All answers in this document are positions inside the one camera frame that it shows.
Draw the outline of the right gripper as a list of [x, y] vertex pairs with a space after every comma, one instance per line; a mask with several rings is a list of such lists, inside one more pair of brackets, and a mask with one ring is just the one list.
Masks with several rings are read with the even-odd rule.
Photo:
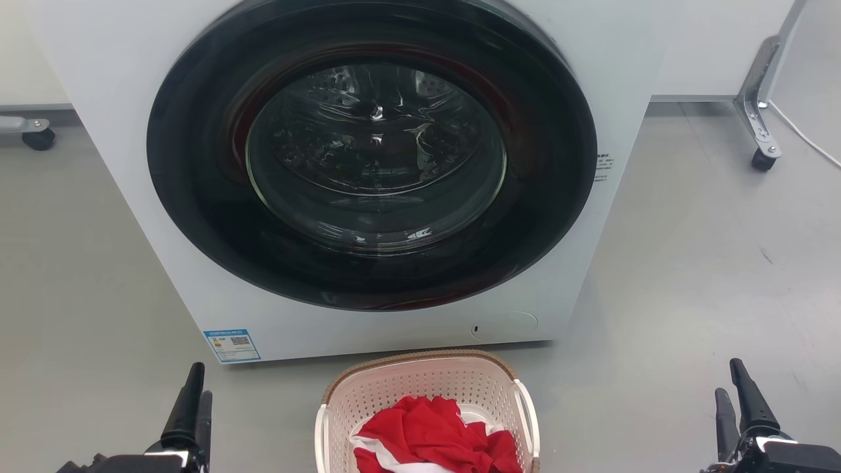
[[[719, 462], [709, 464], [703, 472], [840, 471], [840, 455], [833, 448], [775, 436], [780, 434], [780, 423], [744, 362], [734, 357], [729, 366], [739, 398], [739, 428], [727, 390], [717, 388], [715, 422]], [[740, 440], [740, 434], [760, 437]]]

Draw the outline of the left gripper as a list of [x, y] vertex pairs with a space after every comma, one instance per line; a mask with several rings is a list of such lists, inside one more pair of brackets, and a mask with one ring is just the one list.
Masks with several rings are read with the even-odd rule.
[[204, 390], [205, 365], [193, 363], [164, 430], [162, 451], [105, 456], [90, 464], [67, 461], [58, 472], [200, 472], [210, 469], [213, 394]]

